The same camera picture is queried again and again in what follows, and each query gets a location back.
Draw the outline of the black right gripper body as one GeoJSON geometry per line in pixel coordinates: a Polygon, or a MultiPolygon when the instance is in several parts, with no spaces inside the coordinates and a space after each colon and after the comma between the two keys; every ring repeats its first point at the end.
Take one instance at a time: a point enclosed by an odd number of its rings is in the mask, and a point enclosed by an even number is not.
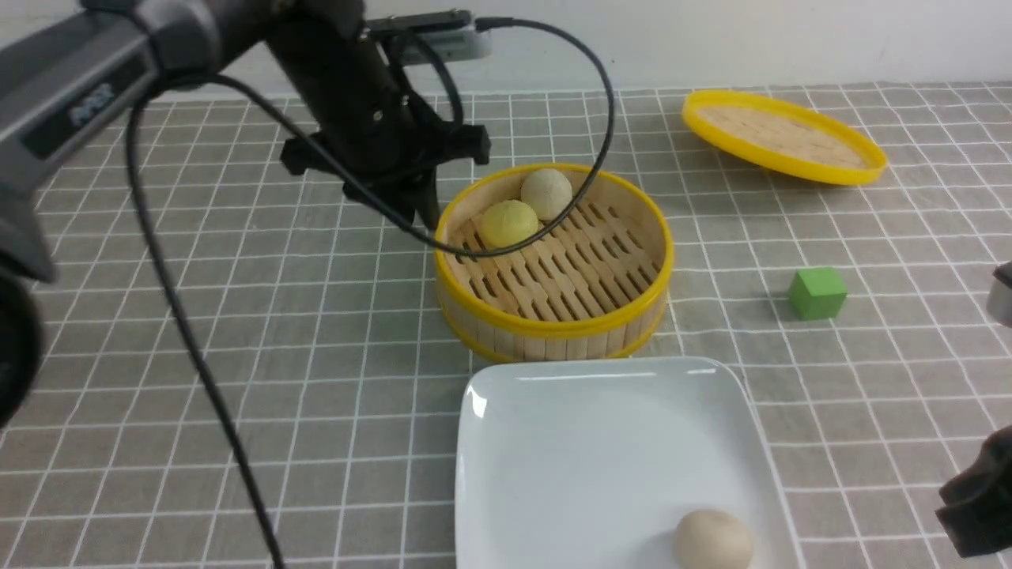
{"type": "Polygon", "coordinates": [[[1011,428],[989,435],[968,468],[940,487],[936,518],[961,558],[1011,547],[1011,428]]]}

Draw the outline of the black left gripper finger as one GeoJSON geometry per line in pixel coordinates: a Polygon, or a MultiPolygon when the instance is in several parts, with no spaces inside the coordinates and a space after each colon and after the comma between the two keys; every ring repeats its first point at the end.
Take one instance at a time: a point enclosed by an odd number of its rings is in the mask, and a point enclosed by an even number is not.
{"type": "Polygon", "coordinates": [[[432,232],[440,222],[435,170],[402,177],[387,187],[387,201],[409,224],[420,222],[432,232]]]}

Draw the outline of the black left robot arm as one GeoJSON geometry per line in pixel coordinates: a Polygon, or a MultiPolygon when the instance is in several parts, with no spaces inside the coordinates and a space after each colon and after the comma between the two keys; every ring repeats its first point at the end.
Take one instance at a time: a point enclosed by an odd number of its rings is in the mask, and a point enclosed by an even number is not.
{"type": "Polygon", "coordinates": [[[469,11],[368,21],[361,1],[84,1],[80,12],[2,50],[2,422],[25,402],[43,359],[28,281],[53,282],[35,191],[109,123],[147,96],[206,85],[266,43],[319,126],[311,140],[391,212],[433,230],[438,166],[490,159],[467,125],[411,86],[415,55],[438,72],[437,36],[463,37],[469,11]]]}

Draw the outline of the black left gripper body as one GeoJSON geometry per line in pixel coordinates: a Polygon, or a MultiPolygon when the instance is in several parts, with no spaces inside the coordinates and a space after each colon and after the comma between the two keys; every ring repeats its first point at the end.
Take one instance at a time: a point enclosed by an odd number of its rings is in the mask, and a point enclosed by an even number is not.
{"type": "Polygon", "coordinates": [[[455,160],[488,164],[488,130],[465,120],[447,62],[409,30],[402,39],[415,43],[426,64],[390,60],[365,22],[293,16],[268,37],[269,51],[318,126],[285,142],[285,169],[353,175],[387,201],[387,187],[402,177],[455,160]]]}

